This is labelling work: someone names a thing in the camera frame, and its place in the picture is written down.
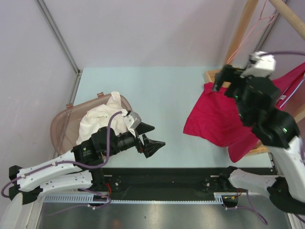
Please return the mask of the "red t shirt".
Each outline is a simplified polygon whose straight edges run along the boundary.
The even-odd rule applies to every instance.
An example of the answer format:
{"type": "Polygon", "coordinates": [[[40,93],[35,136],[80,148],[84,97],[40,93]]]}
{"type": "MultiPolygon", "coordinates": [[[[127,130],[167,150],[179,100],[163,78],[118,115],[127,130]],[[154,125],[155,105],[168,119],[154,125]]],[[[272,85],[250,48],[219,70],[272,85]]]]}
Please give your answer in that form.
{"type": "MultiPolygon", "coordinates": [[[[304,73],[305,66],[301,64],[286,75],[271,80],[280,89],[276,108],[284,111],[280,105],[300,83],[304,73]]],[[[243,125],[234,99],[224,94],[227,88],[222,87],[215,92],[213,85],[214,83],[206,83],[203,86],[203,93],[189,114],[183,132],[206,139],[219,147],[226,147],[230,160],[237,162],[261,141],[250,127],[243,125]]]]}

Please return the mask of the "pink wire hanger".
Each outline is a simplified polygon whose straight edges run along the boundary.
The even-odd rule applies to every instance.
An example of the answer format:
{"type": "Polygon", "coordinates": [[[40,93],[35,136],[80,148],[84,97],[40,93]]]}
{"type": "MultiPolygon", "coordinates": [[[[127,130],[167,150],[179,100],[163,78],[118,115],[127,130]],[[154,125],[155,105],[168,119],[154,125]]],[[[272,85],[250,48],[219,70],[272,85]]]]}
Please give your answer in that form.
{"type": "Polygon", "coordinates": [[[224,62],[233,64],[237,56],[255,46],[275,18],[276,11],[269,1],[247,0],[224,62]]]}

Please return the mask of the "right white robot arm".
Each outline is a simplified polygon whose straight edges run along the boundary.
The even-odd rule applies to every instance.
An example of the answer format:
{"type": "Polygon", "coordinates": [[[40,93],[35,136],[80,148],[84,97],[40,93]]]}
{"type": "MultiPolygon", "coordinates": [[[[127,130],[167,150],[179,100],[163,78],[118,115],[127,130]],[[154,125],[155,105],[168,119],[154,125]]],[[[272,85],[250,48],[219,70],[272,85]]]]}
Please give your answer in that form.
{"type": "Polygon", "coordinates": [[[283,212],[305,213],[305,165],[299,128],[287,112],[275,107],[280,89],[268,78],[245,75],[244,69],[224,65],[216,75],[213,88],[219,91],[224,82],[230,86],[225,96],[233,98],[243,125],[272,153],[283,176],[263,176],[228,167],[220,175],[224,191],[241,188],[263,195],[283,212]]]}

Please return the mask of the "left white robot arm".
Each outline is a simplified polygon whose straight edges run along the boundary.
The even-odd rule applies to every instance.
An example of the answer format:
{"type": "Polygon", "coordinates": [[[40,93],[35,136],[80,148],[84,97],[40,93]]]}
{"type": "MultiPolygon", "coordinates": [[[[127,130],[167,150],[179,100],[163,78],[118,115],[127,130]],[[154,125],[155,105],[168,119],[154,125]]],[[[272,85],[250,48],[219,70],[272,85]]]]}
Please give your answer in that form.
{"type": "Polygon", "coordinates": [[[102,127],[53,160],[29,168],[11,166],[10,182],[2,188],[1,195],[12,200],[21,193],[25,205],[49,193],[69,189],[101,191],[106,184],[102,167],[111,156],[134,147],[149,158],[165,146],[165,142],[146,136],[152,130],[153,126],[140,123],[134,135],[129,131],[116,135],[112,128],[102,127]]]}

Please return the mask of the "blue wire hanger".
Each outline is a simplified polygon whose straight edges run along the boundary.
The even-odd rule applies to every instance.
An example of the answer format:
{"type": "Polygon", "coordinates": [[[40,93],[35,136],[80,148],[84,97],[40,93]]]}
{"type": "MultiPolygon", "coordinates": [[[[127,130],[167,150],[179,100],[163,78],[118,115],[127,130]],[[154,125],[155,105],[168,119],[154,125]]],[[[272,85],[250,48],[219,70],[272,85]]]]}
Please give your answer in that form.
{"type": "Polygon", "coordinates": [[[302,83],[305,81],[305,75],[303,75],[302,80],[300,83],[295,87],[295,89],[291,92],[291,94],[284,99],[284,102],[280,105],[280,108],[283,108],[284,105],[290,100],[290,98],[296,93],[296,91],[299,89],[299,87],[302,85],[302,83]]]}

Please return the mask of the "white t shirt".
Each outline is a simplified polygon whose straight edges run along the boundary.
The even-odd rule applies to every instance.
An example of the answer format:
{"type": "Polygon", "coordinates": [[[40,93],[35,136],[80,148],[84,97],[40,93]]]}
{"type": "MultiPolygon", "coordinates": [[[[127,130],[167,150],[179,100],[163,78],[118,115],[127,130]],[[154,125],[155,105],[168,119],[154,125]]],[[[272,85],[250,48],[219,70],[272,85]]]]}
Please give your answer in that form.
{"type": "Polygon", "coordinates": [[[88,140],[100,128],[107,127],[111,116],[122,109],[120,94],[112,92],[106,104],[94,107],[82,118],[76,145],[88,140]]]}

